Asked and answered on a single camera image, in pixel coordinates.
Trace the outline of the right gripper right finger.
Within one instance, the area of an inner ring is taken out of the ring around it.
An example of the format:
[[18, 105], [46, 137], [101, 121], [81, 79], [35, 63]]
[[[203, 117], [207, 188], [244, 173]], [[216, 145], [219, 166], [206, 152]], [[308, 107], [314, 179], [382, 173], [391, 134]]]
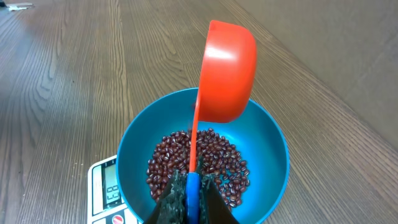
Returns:
[[200, 188], [200, 224], [238, 224], [227, 208], [212, 175], [203, 175]]

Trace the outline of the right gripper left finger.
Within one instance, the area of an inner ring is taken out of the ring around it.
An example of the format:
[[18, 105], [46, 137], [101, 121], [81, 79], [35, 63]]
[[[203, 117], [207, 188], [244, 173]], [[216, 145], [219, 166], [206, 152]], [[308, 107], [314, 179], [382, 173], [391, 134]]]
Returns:
[[144, 224], [184, 224], [187, 175], [175, 171]]

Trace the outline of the red adzuki beans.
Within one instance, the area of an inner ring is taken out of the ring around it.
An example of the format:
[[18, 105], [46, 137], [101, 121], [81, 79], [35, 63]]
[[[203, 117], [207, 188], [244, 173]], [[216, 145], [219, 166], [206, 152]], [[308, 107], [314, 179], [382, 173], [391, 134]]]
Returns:
[[[156, 144], [152, 158], [147, 161], [146, 184], [156, 202], [175, 172], [189, 170], [192, 130], [176, 131], [163, 136]], [[214, 129], [197, 131], [197, 159], [203, 159], [200, 171], [212, 178], [228, 208], [243, 203], [242, 194], [250, 185], [248, 162], [224, 136]]]

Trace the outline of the red scoop with blue handle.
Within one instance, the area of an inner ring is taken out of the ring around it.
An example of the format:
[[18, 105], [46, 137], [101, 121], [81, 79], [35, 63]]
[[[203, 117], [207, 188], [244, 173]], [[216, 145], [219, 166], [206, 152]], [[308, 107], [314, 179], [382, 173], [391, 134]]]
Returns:
[[254, 83], [256, 63], [256, 41], [249, 30], [226, 22], [210, 22], [193, 117], [186, 186], [189, 223], [198, 223], [200, 214], [200, 176], [195, 172], [198, 123], [229, 123], [243, 113]]

